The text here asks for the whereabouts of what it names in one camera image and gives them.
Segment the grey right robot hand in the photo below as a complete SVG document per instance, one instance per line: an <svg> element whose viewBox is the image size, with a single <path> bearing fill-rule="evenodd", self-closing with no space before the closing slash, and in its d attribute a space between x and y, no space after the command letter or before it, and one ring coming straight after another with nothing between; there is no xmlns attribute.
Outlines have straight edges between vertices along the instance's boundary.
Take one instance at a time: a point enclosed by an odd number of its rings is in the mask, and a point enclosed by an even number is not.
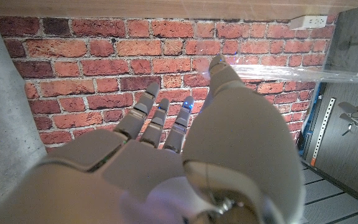
<svg viewBox="0 0 358 224"><path fill-rule="evenodd" d="M288 126L222 55L195 119L184 100L159 140L159 85L112 130L46 155L0 205L0 223L299 223L304 177Z"/></svg>

